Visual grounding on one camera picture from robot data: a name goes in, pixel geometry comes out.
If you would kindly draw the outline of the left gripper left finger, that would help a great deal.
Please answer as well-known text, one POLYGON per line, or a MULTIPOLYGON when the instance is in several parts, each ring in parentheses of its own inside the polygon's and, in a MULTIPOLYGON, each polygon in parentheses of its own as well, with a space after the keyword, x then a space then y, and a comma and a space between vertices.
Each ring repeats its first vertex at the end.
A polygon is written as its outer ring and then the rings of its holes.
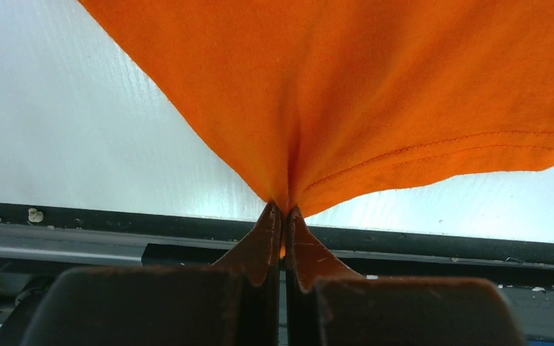
POLYGON ((274 203, 211 265, 61 274, 23 345, 277 345, 282 216, 274 203))

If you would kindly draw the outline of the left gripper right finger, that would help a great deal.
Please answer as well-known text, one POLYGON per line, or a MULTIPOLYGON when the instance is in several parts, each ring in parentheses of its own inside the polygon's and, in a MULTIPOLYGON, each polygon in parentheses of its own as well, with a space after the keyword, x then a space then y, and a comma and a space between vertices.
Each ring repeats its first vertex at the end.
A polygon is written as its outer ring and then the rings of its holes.
POLYGON ((293 208, 283 226, 290 345, 524 345, 504 295, 481 278, 368 279, 293 208))

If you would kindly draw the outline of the orange t shirt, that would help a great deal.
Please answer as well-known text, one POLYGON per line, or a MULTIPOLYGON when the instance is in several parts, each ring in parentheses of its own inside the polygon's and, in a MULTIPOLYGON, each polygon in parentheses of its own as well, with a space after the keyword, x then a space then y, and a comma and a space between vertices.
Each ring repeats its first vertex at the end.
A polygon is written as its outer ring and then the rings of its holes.
POLYGON ((554 1, 84 1, 263 200, 554 166, 554 1))

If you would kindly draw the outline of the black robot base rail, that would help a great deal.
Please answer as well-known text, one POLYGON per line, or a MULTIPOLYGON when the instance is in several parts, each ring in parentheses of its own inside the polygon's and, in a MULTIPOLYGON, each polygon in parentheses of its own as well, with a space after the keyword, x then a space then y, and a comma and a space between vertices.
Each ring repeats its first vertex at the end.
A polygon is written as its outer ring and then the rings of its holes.
MULTIPOLYGON (((251 228, 245 221, 0 203, 0 323, 36 277, 80 265, 205 265, 251 228)), ((473 276, 510 300, 533 345, 554 342, 554 244, 314 226, 336 257, 368 277, 473 276)))

